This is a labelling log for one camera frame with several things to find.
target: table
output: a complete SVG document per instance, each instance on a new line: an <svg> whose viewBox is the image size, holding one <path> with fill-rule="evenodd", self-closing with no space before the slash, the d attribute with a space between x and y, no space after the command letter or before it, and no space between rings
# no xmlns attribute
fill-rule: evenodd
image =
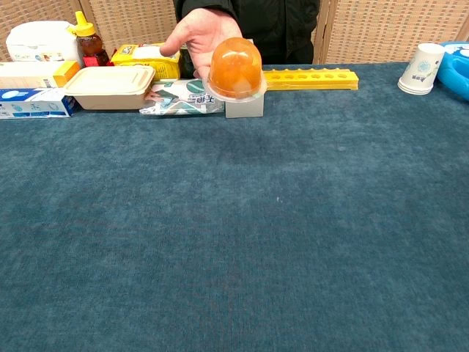
<svg viewBox="0 0 469 352"><path fill-rule="evenodd" d="M467 351L469 104L347 67L263 118L0 121L0 350Z"/></svg>

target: wicker partition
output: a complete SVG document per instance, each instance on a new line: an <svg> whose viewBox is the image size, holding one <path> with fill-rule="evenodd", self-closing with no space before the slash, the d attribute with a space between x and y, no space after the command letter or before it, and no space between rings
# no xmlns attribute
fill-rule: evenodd
<svg viewBox="0 0 469 352"><path fill-rule="evenodd" d="M464 37L469 14L468 0L324 2L327 26L317 61L327 63L407 61L419 43Z"/></svg>
<svg viewBox="0 0 469 352"><path fill-rule="evenodd" d="M106 50L164 41L176 25L172 0L81 0Z"/></svg>
<svg viewBox="0 0 469 352"><path fill-rule="evenodd" d="M13 27L25 22L44 20L75 23L75 11L80 9L78 0L1 0L0 61L10 60L5 40Z"/></svg>

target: yellow plastic tray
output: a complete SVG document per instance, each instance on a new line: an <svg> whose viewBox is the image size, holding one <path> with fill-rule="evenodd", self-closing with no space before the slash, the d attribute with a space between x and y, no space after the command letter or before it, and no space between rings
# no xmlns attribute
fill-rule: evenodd
<svg viewBox="0 0 469 352"><path fill-rule="evenodd" d="M358 77L348 69L264 71L267 90L358 89Z"/></svg>

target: stack of paper cups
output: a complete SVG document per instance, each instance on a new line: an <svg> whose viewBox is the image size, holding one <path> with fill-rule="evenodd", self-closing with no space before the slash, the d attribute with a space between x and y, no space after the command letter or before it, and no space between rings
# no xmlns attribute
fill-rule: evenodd
<svg viewBox="0 0 469 352"><path fill-rule="evenodd" d="M405 69L397 84L409 94L424 95L430 93L433 82L445 54L445 48L438 44L423 43Z"/></svg>

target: toothpaste box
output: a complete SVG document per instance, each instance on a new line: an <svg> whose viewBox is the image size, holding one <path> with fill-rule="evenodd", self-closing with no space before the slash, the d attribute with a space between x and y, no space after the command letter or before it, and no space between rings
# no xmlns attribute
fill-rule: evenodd
<svg viewBox="0 0 469 352"><path fill-rule="evenodd" d="M70 117L79 107L62 88L0 89L0 120Z"/></svg>

